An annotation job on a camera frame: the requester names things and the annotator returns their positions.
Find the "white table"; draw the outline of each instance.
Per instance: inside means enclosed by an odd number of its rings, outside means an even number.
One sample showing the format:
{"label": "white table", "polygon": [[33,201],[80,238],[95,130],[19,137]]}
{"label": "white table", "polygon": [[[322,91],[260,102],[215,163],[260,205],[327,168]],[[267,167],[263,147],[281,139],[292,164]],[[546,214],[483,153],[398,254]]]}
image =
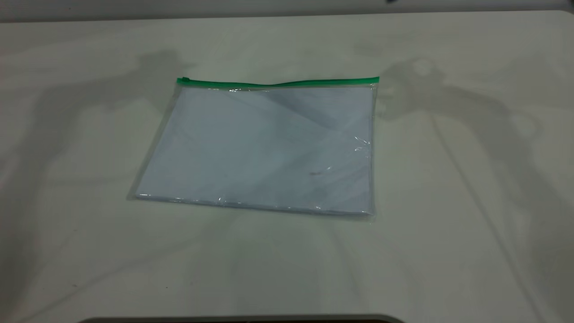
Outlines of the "white table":
{"label": "white table", "polygon": [[[0,25],[0,321],[574,321],[573,32],[560,11]],[[177,77],[374,75],[374,222],[127,199]]]}

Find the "white paper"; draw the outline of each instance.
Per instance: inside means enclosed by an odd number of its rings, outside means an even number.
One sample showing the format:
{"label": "white paper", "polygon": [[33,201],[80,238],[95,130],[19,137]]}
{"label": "white paper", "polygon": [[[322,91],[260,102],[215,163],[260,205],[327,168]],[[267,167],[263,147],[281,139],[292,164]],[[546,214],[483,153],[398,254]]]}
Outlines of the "white paper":
{"label": "white paper", "polygon": [[136,196],[372,213],[369,87],[183,87]]}

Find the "plastic bag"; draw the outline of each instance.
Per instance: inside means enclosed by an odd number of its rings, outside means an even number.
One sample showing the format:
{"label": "plastic bag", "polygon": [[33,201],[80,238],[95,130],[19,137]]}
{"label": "plastic bag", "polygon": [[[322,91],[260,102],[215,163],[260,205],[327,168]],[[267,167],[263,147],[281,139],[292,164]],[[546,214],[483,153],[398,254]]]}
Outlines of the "plastic bag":
{"label": "plastic bag", "polygon": [[135,196],[373,214],[378,79],[263,85],[180,78],[181,91]]}

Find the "green zipper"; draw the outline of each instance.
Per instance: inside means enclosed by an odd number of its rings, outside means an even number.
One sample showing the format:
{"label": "green zipper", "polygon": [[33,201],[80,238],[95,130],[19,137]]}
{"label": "green zipper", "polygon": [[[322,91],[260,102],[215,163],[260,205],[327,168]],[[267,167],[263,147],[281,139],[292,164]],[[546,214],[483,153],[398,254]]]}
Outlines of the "green zipper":
{"label": "green zipper", "polygon": [[379,77],[363,79],[331,79],[331,80],[302,80],[295,82],[286,82],[279,84],[253,84],[253,83],[234,83],[234,82],[209,82],[192,80],[188,78],[178,78],[177,84],[186,86],[202,86],[214,88],[242,88],[242,87],[288,87],[288,86],[329,86],[329,85],[358,85],[379,83]]}

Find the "transparent pouch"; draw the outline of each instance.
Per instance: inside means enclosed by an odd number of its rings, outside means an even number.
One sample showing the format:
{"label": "transparent pouch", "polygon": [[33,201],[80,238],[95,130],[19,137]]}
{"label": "transparent pouch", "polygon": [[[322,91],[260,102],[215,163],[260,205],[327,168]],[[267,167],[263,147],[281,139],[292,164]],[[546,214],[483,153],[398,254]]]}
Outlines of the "transparent pouch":
{"label": "transparent pouch", "polygon": [[264,85],[180,78],[135,197],[373,215],[378,81]]}

